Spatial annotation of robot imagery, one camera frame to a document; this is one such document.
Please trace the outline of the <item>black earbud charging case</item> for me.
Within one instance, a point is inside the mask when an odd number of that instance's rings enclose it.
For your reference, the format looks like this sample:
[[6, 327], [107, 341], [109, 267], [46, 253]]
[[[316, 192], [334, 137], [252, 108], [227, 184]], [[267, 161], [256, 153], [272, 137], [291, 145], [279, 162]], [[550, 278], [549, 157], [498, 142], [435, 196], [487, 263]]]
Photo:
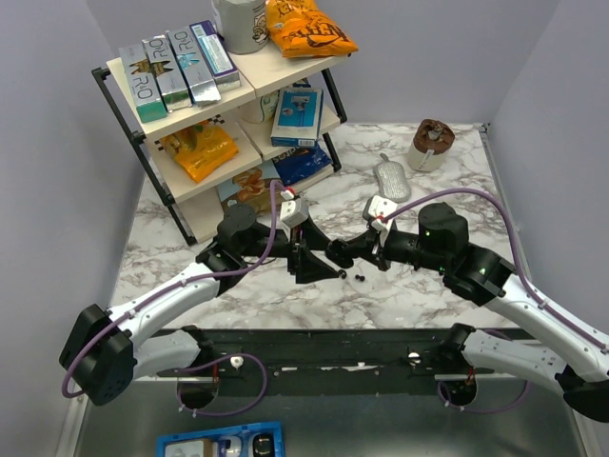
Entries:
[[325, 256], [340, 268], [352, 268], [354, 260], [348, 251], [348, 243], [341, 239], [331, 241], [326, 249]]

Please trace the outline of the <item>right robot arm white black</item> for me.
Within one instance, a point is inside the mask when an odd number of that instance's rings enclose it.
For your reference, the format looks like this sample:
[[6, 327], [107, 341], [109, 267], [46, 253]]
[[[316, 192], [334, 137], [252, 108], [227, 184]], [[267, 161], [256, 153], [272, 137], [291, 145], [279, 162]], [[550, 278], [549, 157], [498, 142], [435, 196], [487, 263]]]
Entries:
[[370, 199], [367, 231], [338, 243], [339, 255], [364, 259], [380, 270], [399, 262], [437, 271], [453, 294], [498, 313], [539, 341], [532, 347], [455, 325], [438, 349], [440, 366], [451, 373], [470, 366], [516, 376], [556, 392], [581, 415], [607, 422], [607, 334], [520, 278], [493, 250], [470, 243], [466, 219], [446, 203], [421, 209], [418, 233], [384, 221], [395, 207], [380, 197]]

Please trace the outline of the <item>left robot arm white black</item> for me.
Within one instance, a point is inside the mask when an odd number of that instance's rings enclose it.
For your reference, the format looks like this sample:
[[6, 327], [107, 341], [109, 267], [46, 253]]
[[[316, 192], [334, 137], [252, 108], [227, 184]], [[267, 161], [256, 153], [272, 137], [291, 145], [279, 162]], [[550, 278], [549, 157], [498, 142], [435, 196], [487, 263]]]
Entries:
[[193, 330], [161, 329], [188, 310], [234, 288], [252, 265], [247, 256], [285, 258], [297, 283], [343, 278], [317, 258], [329, 240], [308, 219], [295, 228], [297, 240], [258, 222], [245, 204], [231, 207], [210, 245], [182, 272], [142, 297], [103, 310], [91, 305], [82, 310], [59, 357], [66, 375], [62, 393], [67, 398], [85, 394], [96, 406], [118, 397], [132, 381], [176, 370], [191, 376], [204, 374], [211, 354]]

